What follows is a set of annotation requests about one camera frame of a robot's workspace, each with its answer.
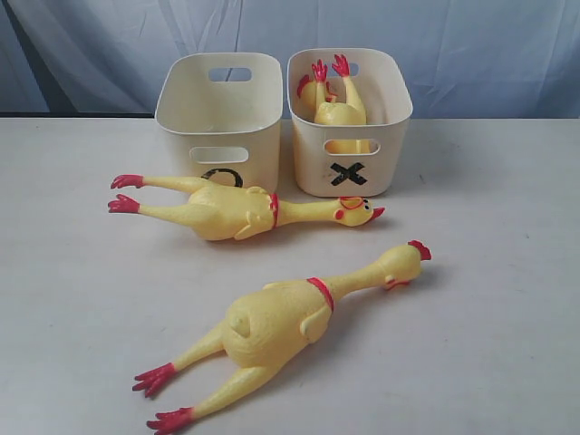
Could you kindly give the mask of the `large whole rubber chicken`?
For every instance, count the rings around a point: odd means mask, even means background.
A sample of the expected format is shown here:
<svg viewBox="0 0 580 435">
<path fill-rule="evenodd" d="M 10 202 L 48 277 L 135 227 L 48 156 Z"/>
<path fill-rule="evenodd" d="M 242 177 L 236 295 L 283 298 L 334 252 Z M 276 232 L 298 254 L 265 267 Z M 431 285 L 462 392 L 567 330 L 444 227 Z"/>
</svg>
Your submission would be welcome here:
<svg viewBox="0 0 580 435">
<path fill-rule="evenodd" d="M 429 248 L 411 240 L 351 273 L 273 282 L 238 298 L 224 318 L 179 358 L 135 376 L 133 388 L 151 397 L 191 364 L 219 352 L 237 364 L 235 373 L 204 401 L 159 412 L 147 427 L 157 434 L 172 434 L 245 398 L 324 335 L 334 308 L 346 295 L 370 287 L 407 285 L 421 274 L 422 262 L 430 259 Z"/>
</svg>

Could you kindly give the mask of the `headless rubber chicken body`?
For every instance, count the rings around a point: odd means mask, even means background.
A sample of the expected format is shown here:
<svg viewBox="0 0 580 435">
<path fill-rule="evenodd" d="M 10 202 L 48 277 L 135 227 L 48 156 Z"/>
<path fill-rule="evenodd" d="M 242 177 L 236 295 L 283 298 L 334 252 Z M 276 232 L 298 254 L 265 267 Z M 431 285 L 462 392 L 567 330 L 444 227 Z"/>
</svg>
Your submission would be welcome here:
<svg viewBox="0 0 580 435">
<path fill-rule="evenodd" d="M 315 82 L 314 122 L 330 126 L 360 126 L 367 124 L 366 108 L 351 78 L 350 65 L 344 54 L 334 56 L 333 70 L 343 79 L 345 102 L 326 100 L 328 66 L 321 59 L 312 64 Z M 367 154 L 369 140 L 331 140 L 326 144 L 331 154 Z"/>
</svg>

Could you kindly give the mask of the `severed rubber chicken head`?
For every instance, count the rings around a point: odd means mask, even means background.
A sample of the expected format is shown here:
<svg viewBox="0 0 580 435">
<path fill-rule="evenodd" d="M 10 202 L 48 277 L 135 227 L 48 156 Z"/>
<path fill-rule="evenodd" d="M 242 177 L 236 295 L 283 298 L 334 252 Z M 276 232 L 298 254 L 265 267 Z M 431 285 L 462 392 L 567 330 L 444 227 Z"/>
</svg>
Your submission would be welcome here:
<svg viewBox="0 0 580 435">
<path fill-rule="evenodd" d="M 305 74 L 299 81 L 296 90 L 297 97 L 310 110 L 315 111 L 316 105 L 316 83 L 314 78 Z M 324 89 L 324 98 L 326 102 L 337 102 L 338 95 L 334 92 L 331 84 L 326 81 Z"/>
</svg>

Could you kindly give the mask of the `whole rubber chicken near bins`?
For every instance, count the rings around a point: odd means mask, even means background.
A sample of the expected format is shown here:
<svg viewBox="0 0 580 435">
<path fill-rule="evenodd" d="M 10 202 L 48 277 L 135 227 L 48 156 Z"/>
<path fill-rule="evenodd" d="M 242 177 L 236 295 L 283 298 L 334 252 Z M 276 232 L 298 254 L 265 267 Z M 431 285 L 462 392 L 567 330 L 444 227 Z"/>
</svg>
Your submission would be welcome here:
<svg viewBox="0 0 580 435">
<path fill-rule="evenodd" d="M 264 188 L 229 187 L 201 177 L 117 176 L 112 189 L 159 187 L 189 194 L 188 202 L 171 207 L 147 206 L 123 194 L 108 203 L 111 213 L 140 214 L 191 228 L 207 241 L 243 240 L 278 227 L 304 222 L 331 222 L 358 227 L 380 217 L 385 209 L 367 198 L 292 203 Z"/>
</svg>

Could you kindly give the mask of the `cream bin marked circle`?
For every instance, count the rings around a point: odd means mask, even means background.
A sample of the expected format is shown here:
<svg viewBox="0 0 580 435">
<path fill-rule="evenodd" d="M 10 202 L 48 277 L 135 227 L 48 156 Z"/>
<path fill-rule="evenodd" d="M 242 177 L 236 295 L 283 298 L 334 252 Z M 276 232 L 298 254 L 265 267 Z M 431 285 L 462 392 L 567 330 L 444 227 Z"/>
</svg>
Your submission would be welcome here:
<svg viewBox="0 0 580 435">
<path fill-rule="evenodd" d="M 264 53 L 198 53 L 174 62 L 155 120 L 176 174 L 275 191 L 283 88 L 279 61 Z"/>
</svg>

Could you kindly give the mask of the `cream bin marked cross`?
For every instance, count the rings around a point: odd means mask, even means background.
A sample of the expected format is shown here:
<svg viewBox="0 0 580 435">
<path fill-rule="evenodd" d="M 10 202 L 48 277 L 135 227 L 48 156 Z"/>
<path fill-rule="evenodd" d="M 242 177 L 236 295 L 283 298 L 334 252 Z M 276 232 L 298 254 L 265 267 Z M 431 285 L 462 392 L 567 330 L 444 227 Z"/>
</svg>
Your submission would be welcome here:
<svg viewBox="0 0 580 435">
<path fill-rule="evenodd" d="M 297 97 L 300 79 L 319 59 L 335 63 L 344 54 L 366 108 L 367 124 L 330 126 L 314 122 L 314 111 Z M 392 182 L 413 106 L 395 60 L 368 48 L 317 48 L 295 53 L 287 64 L 287 97 L 293 123 L 295 178 L 317 197 L 376 196 Z M 367 154 L 331 154 L 331 140 L 370 141 Z"/>
</svg>

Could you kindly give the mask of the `blue-grey backdrop curtain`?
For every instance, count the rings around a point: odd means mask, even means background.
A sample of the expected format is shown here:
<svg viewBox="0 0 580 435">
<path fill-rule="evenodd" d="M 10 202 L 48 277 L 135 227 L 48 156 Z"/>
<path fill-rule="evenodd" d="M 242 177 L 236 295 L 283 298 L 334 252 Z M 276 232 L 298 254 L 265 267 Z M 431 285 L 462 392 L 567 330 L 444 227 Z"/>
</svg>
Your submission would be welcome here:
<svg viewBox="0 0 580 435">
<path fill-rule="evenodd" d="M 575 118 L 576 1 L 4 1 L 4 113 L 150 113 L 207 52 L 390 54 L 418 118 Z"/>
</svg>

